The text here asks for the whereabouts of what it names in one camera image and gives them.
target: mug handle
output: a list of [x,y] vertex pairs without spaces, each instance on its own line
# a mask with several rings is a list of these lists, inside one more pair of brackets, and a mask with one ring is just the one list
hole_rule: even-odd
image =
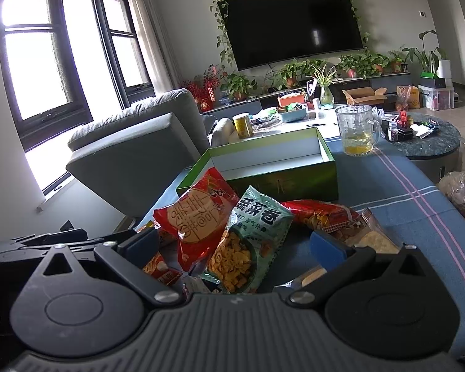
[[368,120],[369,123],[372,123],[374,133],[375,133],[375,138],[372,140],[372,145],[376,145],[379,142],[379,139],[381,137],[381,125],[377,120]]

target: television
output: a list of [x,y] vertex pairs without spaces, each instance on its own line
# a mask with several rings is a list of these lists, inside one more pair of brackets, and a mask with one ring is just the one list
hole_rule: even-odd
[[219,9],[238,70],[363,48],[350,0],[227,0]]

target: white stripe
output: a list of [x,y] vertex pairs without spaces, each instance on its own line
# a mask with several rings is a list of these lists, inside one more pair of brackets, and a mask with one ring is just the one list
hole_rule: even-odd
[[[419,191],[423,191],[423,190],[427,190],[427,189],[430,189],[430,188],[433,188],[433,187],[436,187],[434,185],[432,186],[428,186],[428,187],[424,187],[423,189],[420,189]],[[394,198],[400,198],[400,197],[406,197],[406,196],[409,196],[410,194],[407,193],[407,194],[401,194],[399,196],[393,196],[393,197],[388,197],[388,198],[383,198],[381,200],[375,200],[375,201],[369,201],[368,203],[362,203],[362,204],[357,204],[357,205],[354,205],[352,206],[352,208],[355,208],[355,207],[361,207],[362,205],[368,205],[368,204],[374,204],[374,203],[379,203],[381,201],[387,201],[387,200],[392,200]]]
[[[427,193],[423,193],[422,196],[427,196],[428,194],[434,193],[435,191],[439,191],[439,190],[436,189],[436,190],[428,191]],[[398,203],[404,203],[405,201],[410,201],[410,200],[413,200],[413,199],[418,199],[419,197],[420,197],[420,196],[413,196],[413,197],[407,198],[407,199],[405,199],[405,200],[393,201],[392,203],[376,205],[376,206],[369,207],[369,208],[372,209],[372,208],[379,208],[379,207],[387,207],[388,205],[393,205],[393,204],[398,204]],[[362,209],[362,210],[357,210],[356,212],[361,213],[363,210],[364,210],[364,209]]]

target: open green box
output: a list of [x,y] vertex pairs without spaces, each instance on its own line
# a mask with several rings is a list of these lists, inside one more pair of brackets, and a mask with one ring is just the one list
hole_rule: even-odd
[[249,185],[277,201],[338,199],[336,163],[316,127],[210,148],[176,192],[215,167],[241,197]]

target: gray curtain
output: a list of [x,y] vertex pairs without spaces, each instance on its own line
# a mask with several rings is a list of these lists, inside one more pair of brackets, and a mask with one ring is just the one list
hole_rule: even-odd
[[129,0],[143,58],[155,92],[179,88],[182,76],[156,0]]

